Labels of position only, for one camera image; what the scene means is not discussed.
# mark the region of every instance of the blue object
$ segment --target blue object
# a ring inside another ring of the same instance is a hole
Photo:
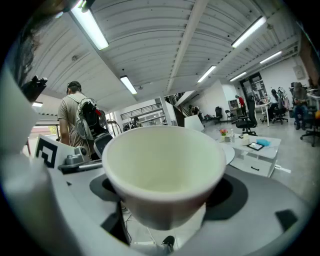
[[[264,145],[265,147],[270,145],[270,141],[263,139],[263,138],[259,138],[256,140],[256,143],[260,144],[260,145]]]

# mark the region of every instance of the red shirt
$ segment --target red shirt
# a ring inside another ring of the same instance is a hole
[[[242,97],[239,97],[239,102],[240,102],[241,106],[245,105],[245,101],[244,101],[244,99]]]

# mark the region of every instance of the beige t-shirt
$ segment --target beige t-shirt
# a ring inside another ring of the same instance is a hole
[[[81,101],[82,99],[87,98],[81,92],[76,92],[72,96],[76,98],[78,101]],[[70,97],[64,97],[61,100],[61,103],[58,109],[58,119],[65,119],[68,121],[70,146],[72,147],[82,146],[87,150],[89,154],[86,140],[82,139],[75,129],[76,116],[78,111],[77,109],[78,109],[78,102],[76,102],[74,99]],[[88,140],[88,143],[90,146],[91,154],[95,153],[93,140]]]

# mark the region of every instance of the cup rim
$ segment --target cup rim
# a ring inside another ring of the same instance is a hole
[[[225,174],[225,169],[226,169],[226,156],[225,152],[222,149],[222,147],[219,145],[218,142],[216,142],[213,138],[210,136],[197,131],[197,130],[192,130],[184,127],[179,127],[179,126],[163,126],[163,125],[155,125],[155,126],[147,126],[147,127],[139,127],[139,128],[134,128],[125,132],[122,132],[119,134],[117,137],[121,137],[123,135],[126,135],[128,133],[135,133],[135,132],[140,132],[143,129],[177,129],[177,130],[188,130],[189,132],[192,133],[197,133],[198,135],[201,135],[203,137],[206,137],[210,140],[213,140],[215,143],[217,143],[218,147],[220,150],[218,150],[218,159],[222,159],[220,164],[218,165],[218,170],[219,174],[216,176],[216,178],[212,178],[212,180],[209,180],[207,182],[204,182],[201,186],[196,187],[192,189],[191,191],[179,191],[179,192],[160,192],[160,191],[151,191],[151,190],[146,190],[143,188],[136,187],[122,179],[120,179],[117,175],[115,175],[112,171],[111,168],[108,164],[107,161],[107,153],[108,150],[111,148],[112,144],[115,139],[112,139],[104,148],[102,152],[102,167],[104,169],[104,172],[108,179],[110,179],[111,184],[114,184],[118,189],[120,189],[122,192],[124,192],[127,195],[131,195],[132,197],[136,197],[145,201],[152,201],[152,202],[164,202],[164,203],[170,203],[173,201],[186,201],[190,200],[192,198],[196,198],[200,195],[203,195],[210,189],[212,189],[223,177]]]

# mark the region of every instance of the concrete floor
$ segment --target concrete floor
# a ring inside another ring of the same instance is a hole
[[[292,189],[301,198],[307,201],[311,207],[315,206],[320,195],[320,139],[315,139],[315,147],[311,147],[312,137],[300,136],[306,132],[302,129],[296,130],[294,119],[289,118],[288,122],[282,125],[280,122],[261,123],[261,114],[257,113],[258,126],[252,130],[258,136],[281,139],[278,151],[277,164],[291,170],[291,173],[275,169],[271,178],[281,182]],[[204,123],[205,133],[214,139],[219,139],[220,129],[227,129],[228,132],[241,134],[235,124],[222,122],[214,124],[213,121]]]

